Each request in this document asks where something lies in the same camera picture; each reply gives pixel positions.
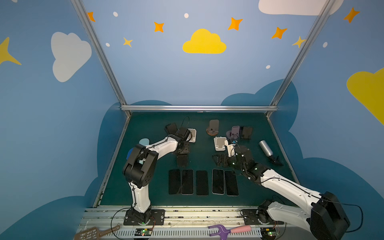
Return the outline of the black folding phone stand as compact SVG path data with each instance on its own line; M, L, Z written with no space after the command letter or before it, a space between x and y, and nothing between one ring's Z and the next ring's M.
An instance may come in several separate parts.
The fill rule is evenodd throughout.
M175 135L178 131L176 123L168 124L165 126L165 131L167 135Z

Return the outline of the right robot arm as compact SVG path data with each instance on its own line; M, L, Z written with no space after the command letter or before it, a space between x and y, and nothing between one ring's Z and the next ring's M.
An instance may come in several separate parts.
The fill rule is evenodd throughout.
M230 145L226 154L213 156L219 167L241 171L251 182L285 197L295 206L265 200L252 213L243 213L247 225L287 223L309 231L318 240L340 240L351 223L343 204L330 193L323 194L305 188L277 173L274 169L254 161L244 146Z

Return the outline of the purple round phone stand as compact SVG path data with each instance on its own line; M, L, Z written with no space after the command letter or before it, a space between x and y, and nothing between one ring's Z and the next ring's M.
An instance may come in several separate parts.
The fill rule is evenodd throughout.
M240 137L240 126L233 126L230 131L226 132L226 136L231 141L237 140Z

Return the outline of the round wooden phone stand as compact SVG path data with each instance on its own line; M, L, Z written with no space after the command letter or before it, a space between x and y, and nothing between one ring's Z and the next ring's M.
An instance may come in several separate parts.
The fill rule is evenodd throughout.
M210 136L216 136L219 133L219 120L210 120L209 126L206 129L206 132Z

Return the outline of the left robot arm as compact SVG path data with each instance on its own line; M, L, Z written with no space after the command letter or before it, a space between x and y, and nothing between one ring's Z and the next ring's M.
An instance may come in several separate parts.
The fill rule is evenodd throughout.
M132 148L123 167L123 175L130 185L133 203L126 212L125 225L146 225L152 216L152 204L149 197L149 184L154 177L160 158L169 153L177 156L179 167L189 165L190 143L195 143L197 130L181 127L169 131L167 136L149 145L137 144Z

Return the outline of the white framed phone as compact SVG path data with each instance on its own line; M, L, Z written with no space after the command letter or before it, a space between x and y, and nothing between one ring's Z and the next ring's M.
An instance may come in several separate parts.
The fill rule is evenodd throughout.
M212 193L216 195L223 195L225 193L225 176L223 170L212 170Z

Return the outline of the white phone stand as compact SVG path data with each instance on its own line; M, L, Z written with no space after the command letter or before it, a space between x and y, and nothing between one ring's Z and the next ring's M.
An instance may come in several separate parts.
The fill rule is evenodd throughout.
M214 146L217 152L223 152L226 150L226 145L228 144L226 137L215 137Z
M197 130L196 129L189 129L190 131L190 134L187 138L187 141L189 143L195 143L196 142L196 138L197 138Z

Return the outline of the white phone stand front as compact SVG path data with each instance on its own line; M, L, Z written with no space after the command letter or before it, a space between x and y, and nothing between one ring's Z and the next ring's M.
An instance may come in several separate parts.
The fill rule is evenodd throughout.
M228 144L226 137L215 137L214 146L217 152L223 152L226 150L226 145Z

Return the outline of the black phone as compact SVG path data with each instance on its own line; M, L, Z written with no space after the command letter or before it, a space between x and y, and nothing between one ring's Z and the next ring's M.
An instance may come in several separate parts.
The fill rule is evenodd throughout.
M169 170L169 195L177 195L181 192L181 171Z
M196 193L197 196L209 195L209 183L207 171L196 171Z
M180 154L177 155L177 166L179 168L185 168L189 165L189 157L188 154Z

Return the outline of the small black phone stand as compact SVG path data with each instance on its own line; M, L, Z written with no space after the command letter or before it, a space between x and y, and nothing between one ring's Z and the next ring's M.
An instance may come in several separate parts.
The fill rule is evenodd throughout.
M241 126L240 127L240 137L242 140L251 140L253 134L253 127Z

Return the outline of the purple phone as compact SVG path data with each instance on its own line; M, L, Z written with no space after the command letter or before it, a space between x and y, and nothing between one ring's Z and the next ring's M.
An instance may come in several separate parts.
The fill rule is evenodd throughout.
M194 193L194 171L182 170L182 195L192 195Z

